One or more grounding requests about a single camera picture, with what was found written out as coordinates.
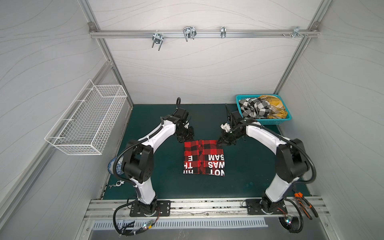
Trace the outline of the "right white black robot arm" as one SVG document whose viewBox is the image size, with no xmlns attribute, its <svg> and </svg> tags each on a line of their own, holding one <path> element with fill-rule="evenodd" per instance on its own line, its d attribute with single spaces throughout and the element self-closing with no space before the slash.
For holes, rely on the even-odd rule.
<svg viewBox="0 0 384 240">
<path fill-rule="evenodd" d="M 227 122 L 221 125 L 218 144 L 230 146 L 248 136 L 267 147 L 276 156 L 276 174 L 261 199 L 261 209 L 271 214 L 295 184 L 310 184 L 316 180 L 316 167 L 299 139 L 283 137 L 253 118 L 243 118 L 239 112 L 227 110 Z"/>
</svg>

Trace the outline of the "red black plaid shirt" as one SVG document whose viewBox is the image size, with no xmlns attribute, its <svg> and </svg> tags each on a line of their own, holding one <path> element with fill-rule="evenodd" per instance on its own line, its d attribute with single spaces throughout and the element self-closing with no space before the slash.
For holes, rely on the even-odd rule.
<svg viewBox="0 0 384 240">
<path fill-rule="evenodd" d="M 216 140 L 198 140 L 184 143 L 186 175 L 225 176 L 224 150 Z"/>
</svg>

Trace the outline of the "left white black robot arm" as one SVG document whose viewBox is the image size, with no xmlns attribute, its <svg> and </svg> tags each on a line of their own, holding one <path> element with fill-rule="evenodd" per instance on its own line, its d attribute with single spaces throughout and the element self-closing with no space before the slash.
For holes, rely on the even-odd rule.
<svg viewBox="0 0 384 240">
<path fill-rule="evenodd" d="M 171 115 L 161 117 L 156 128 L 139 140 L 130 141 L 111 160 L 110 173 L 120 181 L 131 183 L 137 192 L 138 202 L 144 207 L 151 208 L 157 201 L 151 182 L 156 150 L 171 136 L 176 136 L 179 143 L 191 141 L 194 137 L 188 116 L 187 110 L 177 107 Z"/>
</svg>

